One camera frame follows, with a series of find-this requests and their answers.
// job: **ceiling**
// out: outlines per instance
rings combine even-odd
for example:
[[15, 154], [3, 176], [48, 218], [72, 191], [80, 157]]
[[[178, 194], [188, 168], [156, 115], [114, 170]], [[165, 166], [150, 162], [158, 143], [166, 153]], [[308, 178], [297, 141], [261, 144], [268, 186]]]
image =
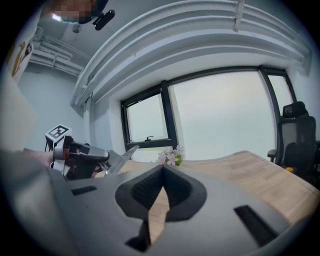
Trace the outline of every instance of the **ceiling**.
[[[128, 22], [150, 10], [174, 2], [179, 0], [109, 0], [104, 12], [110, 9], [115, 10], [115, 17], [100, 31], [96, 31], [89, 22], [82, 25], [80, 33], [74, 33], [72, 24], [63, 23], [51, 17], [42, 18], [38, 25], [48, 36], [59, 39], [92, 57], [104, 42]], [[287, 17], [281, 14], [283, 9], [279, 8], [280, 3], [277, 3], [277, 7], [271, 1], [265, 0], [246, 0], [245, 3], [260, 8], [280, 20]], [[294, 19], [283, 20], [283, 22], [288, 23], [292, 20]], [[299, 30], [301, 25], [297, 23], [290, 26]]]

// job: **office chair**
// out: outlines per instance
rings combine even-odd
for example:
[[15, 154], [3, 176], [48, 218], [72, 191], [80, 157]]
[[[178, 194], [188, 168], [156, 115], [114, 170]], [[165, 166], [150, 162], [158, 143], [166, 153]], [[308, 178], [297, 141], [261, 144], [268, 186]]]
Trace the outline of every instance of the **office chair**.
[[313, 186], [319, 183], [319, 173], [314, 168], [316, 145], [316, 120], [309, 116], [302, 101], [283, 107], [277, 124], [280, 137], [278, 149], [267, 156], [278, 166], [293, 168], [293, 173]]

